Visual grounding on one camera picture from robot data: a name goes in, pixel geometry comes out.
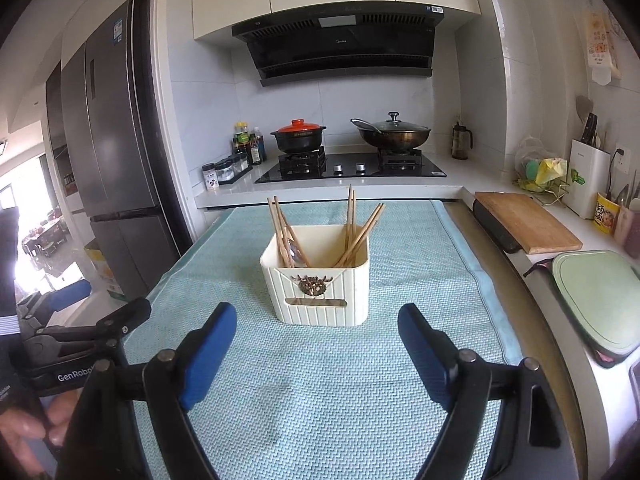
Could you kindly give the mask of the person's left hand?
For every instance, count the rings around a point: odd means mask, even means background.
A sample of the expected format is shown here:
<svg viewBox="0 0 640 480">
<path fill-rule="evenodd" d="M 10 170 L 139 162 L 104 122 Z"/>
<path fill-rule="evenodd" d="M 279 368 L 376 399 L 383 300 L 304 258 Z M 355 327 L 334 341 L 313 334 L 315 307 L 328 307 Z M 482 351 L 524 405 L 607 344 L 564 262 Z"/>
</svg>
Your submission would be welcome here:
<svg viewBox="0 0 640 480">
<path fill-rule="evenodd" d="M 60 448 L 65 441 L 82 389 L 70 390 L 56 396 L 47 409 L 51 428 L 47 430 L 38 418 L 18 408 L 9 408 L 1 415 L 1 434 L 9 449 L 29 478 L 44 473 L 37 456 L 27 444 L 29 439 L 48 437 Z"/>
</svg>

